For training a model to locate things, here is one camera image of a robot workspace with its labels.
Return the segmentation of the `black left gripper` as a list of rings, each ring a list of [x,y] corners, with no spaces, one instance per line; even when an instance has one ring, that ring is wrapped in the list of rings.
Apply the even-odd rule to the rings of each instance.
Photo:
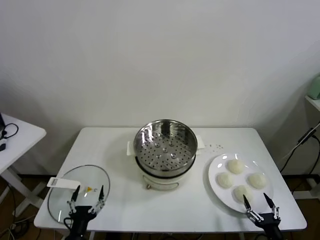
[[[80,191],[80,185],[73,192],[71,199],[67,201],[69,206],[69,218],[72,221],[69,230],[69,240],[85,240],[88,224],[97,217],[97,213],[101,211],[105,205],[104,186],[101,186],[97,203],[91,208],[90,206],[76,206],[76,200]]]

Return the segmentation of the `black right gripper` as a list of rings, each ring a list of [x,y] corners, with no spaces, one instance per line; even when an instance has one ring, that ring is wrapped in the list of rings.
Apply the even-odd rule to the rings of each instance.
[[[254,222],[258,228],[263,229],[268,240],[281,240],[281,231],[279,229],[281,222],[280,208],[274,204],[273,200],[265,192],[263,195],[272,213],[262,213],[259,215],[252,209],[247,197],[243,194],[246,216]]]

